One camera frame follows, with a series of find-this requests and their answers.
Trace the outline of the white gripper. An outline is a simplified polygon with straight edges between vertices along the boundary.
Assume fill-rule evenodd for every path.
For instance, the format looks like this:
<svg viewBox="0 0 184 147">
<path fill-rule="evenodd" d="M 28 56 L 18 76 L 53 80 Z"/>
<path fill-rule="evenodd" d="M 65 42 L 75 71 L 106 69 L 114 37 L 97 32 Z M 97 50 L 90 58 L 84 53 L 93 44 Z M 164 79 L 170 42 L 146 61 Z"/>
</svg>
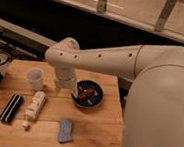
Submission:
<svg viewBox="0 0 184 147">
<path fill-rule="evenodd" d="M 78 97 L 78 86 L 75 85 L 77 81 L 76 71 L 72 68 L 55 68 L 55 96 L 58 96 L 62 89 L 72 89 L 72 95 L 77 98 Z"/>
</svg>

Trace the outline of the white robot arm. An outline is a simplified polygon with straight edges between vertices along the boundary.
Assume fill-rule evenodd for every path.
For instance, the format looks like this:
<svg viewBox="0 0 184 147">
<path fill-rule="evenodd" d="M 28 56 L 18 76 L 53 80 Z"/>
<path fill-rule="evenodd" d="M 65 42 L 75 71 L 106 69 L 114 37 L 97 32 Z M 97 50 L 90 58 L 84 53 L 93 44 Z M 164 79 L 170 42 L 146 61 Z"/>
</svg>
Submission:
<svg viewBox="0 0 184 147">
<path fill-rule="evenodd" d="M 75 70 L 132 82 L 126 100 L 122 147 L 184 147 L 184 47 L 135 45 L 82 50 L 65 38 L 46 50 L 57 89 L 75 92 Z"/>
</svg>

